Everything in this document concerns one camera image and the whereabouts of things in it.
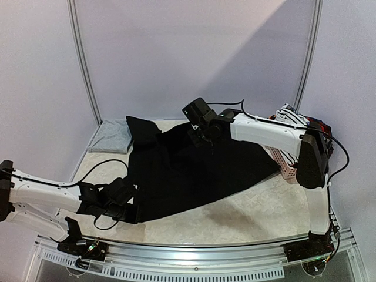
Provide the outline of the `black shirt with buttons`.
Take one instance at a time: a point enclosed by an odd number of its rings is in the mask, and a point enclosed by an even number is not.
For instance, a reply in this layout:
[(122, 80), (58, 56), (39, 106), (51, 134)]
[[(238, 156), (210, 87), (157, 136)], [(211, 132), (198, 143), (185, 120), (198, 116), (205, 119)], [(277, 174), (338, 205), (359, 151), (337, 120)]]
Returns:
[(135, 222), (161, 219), (242, 192), (274, 176), (278, 164), (258, 144), (222, 140), (196, 147), (189, 123), (162, 132), (127, 116), (133, 139), (128, 180), (137, 186)]

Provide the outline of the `grey tank top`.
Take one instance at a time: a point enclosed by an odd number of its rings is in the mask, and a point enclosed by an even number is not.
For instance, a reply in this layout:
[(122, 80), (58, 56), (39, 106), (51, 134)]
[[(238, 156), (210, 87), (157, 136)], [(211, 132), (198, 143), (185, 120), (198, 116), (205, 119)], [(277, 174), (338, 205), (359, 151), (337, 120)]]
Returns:
[(132, 135), (126, 119), (104, 120), (94, 135), (89, 152), (127, 154)]

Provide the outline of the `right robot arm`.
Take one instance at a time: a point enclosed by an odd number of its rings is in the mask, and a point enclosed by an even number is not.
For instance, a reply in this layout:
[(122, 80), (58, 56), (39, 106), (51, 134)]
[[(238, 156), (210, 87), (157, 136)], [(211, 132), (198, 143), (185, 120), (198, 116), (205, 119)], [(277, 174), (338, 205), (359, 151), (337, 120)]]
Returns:
[(259, 118), (235, 109), (217, 114), (208, 106), (186, 106), (182, 112), (198, 139), (211, 143), (220, 139), (252, 142), (297, 157), (296, 180), (305, 190), (310, 217), (309, 239), (303, 248), (308, 256), (325, 249), (331, 232), (328, 156), (324, 139), (315, 128)]

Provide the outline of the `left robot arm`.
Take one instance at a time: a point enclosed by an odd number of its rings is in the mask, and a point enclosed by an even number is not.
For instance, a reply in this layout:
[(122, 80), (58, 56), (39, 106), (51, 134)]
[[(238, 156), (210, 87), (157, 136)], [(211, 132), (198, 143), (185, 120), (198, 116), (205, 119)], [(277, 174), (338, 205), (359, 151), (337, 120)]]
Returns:
[(1, 221), (23, 224), (65, 244), (75, 255), (83, 254), (88, 248), (78, 222), (52, 215), (41, 206), (135, 224), (138, 208), (133, 200), (136, 195), (137, 187), (121, 177), (109, 184), (91, 184), (83, 179), (55, 182), (17, 170), (11, 160), (1, 162)]

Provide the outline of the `pink perforated laundry basket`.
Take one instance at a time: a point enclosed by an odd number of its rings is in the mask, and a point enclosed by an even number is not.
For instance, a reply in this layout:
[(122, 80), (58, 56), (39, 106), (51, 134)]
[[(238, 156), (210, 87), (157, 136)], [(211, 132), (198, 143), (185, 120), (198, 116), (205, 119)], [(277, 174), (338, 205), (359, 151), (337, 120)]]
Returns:
[(283, 179), (296, 180), (298, 157), (291, 155), (283, 150), (265, 146), (266, 152), (270, 154), (272, 159), (280, 166)]

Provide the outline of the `white striped garment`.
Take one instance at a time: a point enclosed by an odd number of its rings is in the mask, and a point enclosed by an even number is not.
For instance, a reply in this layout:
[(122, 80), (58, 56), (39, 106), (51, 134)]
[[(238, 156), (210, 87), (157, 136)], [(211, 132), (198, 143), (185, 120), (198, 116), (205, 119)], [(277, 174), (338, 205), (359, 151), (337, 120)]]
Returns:
[(299, 126), (308, 126), (310, 124), (310, 121), (305, 116), (296, 111), (288, 103), (283, 105), (280, 109), (276, 110), (275, 120)]

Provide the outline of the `colourful patterned garment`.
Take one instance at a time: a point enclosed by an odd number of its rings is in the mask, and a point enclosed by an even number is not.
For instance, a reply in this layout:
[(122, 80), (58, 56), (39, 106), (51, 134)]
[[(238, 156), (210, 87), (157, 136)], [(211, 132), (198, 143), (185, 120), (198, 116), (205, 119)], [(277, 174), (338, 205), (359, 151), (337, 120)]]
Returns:
[(305, 118), (309, 121), (310, 127), (314, 127), (325, 133), (325, 136), (324, 136), (325, 145), (328, 151), (328, 157), (330, 157), (334, 151), (333, 141), (331, 140), (331, 137), (332, 137), (331, 127), (320, 119), (316, 119), (314, 117), (309, 117), (309, 116), (306, 116)]

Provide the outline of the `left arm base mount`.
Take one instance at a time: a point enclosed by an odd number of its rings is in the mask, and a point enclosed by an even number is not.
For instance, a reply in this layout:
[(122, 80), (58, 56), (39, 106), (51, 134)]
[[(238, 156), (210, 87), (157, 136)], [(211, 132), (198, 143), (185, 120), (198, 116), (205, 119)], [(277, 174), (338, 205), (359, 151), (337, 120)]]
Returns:
[(93, 240), (83, 239), (76, 243), (61, 242), (57, 249), (60, 252), (80, 257), (81, 259), (104, 261), (109, 245), (98, 238)]

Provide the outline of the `aluminium front rail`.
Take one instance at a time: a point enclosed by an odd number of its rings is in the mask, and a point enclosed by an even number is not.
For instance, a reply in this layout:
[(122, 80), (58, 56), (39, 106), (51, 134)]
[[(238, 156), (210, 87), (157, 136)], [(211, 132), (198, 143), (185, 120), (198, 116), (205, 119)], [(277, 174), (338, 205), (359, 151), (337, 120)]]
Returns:
[(26, 281), (367, 281), (350, 229), (343, 229), (340, 248), (323, 268), (312, 260), (289, 261), (284, 245), (303, 236), (235, 246), (156, 246), (108, 241), (103, 262), (86, 270), (76, 257), (57, 251), (38, 236)]

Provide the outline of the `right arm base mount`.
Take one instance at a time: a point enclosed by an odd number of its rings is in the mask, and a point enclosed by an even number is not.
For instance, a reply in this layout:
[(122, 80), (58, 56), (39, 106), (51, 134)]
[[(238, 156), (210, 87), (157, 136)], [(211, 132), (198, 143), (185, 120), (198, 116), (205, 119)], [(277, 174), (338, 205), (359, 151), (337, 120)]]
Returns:
[(337, 254), (339, 246), (339, 239), (336, 246), (331, 240), (325, 242), (319, 239), (306, 239), (284, 244), (283, 250), (288, 262), (317, 260), (320, 263), (326, 264)]

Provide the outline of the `right aluminium corner post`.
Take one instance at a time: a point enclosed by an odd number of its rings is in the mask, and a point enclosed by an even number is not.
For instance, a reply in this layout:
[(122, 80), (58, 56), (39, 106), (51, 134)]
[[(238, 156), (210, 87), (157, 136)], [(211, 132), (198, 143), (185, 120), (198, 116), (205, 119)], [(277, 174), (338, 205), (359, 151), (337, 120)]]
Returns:
[(293, 103), (294, 108), (297, 110), (299, 110), (301, 102), (303, 100), (303, 94), (304, 94), (304, 91), (308, 82), (308, 76), (309, 76), (311, 65), (313, 62), (315, 46), (316, 46), (317, 37), (318, 37), (318, 31), (320, 28), (322, 7), (323, 7), (322, 0), (314, 1), (314, 9), (313, 9), (313, 15), (312, 15), (312, 20), (311, 20), (310, 32), (309, 32), (308, 41), (307, 41), (307, 48), (305, 52), (303, 71), (302, 71), (300, 83), (298, 86), (298, 92)]

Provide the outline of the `aluminium corner post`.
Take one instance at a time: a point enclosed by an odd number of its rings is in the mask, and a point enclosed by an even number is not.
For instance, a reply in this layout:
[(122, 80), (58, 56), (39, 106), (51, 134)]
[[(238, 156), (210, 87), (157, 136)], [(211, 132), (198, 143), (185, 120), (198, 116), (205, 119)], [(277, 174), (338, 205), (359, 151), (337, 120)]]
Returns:
[(304, 94), (304, 91), (308, 82), (308, 76), (309, 76), (311, 65), (313, 62), (315, 46), (316, 46), (317, 37), (318, 37), (318, 31), (320, 28), (322, 7), (323, 7), (322, 0), (314, 1), (314, 9), (313, 9), (313, 15), (312, 15), (312, 20), (311, 20), (310, 32), (309, 32), (308, 41), (307, 41), (307, 48), (305, 52), (303, 71), (302, 71), (300, 83), (298, 86), (298, 92), (293, 103), (294, 108), (297, 110), (299, 110), (301, 102), (303, 100), (303, 94)]
[(76, 56), (78, 59), (79, 68), (82, 75), (83, 84), (85, 87), (85, 91), (88, 97), (89, 105), (93, 113), (93, 117), (95, 122), (98, 126), (103, 123), (102, 115), (100, 114), (99, 105), (97, 102), (97, 98), (95, 96), (95, 92), (93, 89), (92, 81), (90, 78), (88, 63), (86, 60), (85, 50), (83, 46), (82, 35), (80, 32), (80, 24), (78, 18), (78, 10), (76, 6), (76, 1), (74, 0), (67, 0), (68, 5), (68, 13), (70, 17), (70, 24), (72, 28), (72, 36), (73, 41), (76, 49)]

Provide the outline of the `left aluminium corner post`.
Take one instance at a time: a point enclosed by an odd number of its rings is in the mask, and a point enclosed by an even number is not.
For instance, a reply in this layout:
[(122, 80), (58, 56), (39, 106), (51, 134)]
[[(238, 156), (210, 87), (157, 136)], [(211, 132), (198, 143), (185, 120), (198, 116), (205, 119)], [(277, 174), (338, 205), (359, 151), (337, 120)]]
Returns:
[(80, 32), (80, 24), (78, 18), (78, 10), (76, 6), (76, 1), (74, 0), (67, 0), (68, 5), (68, 13), (70, 17), (70, 24), (72, 28), (72, 36), (73, 41), (76, 49), (76, 56), (78, 59), (79, 68), (82, 75), (83, 84), (85, 87), (85, 91), (88, 97), (89, 105), (93, 113), (93, 117), (95, 122), (98, 126), (103, 123), (102, 115), (100, 114), (99, 105), (97, 102), (97, 98), (95, 96), (95, 92), (93, 89), (92, 81), (90, 78), (88, 63), (86, 60), (85, 50), (83, 46), (82, 35)]

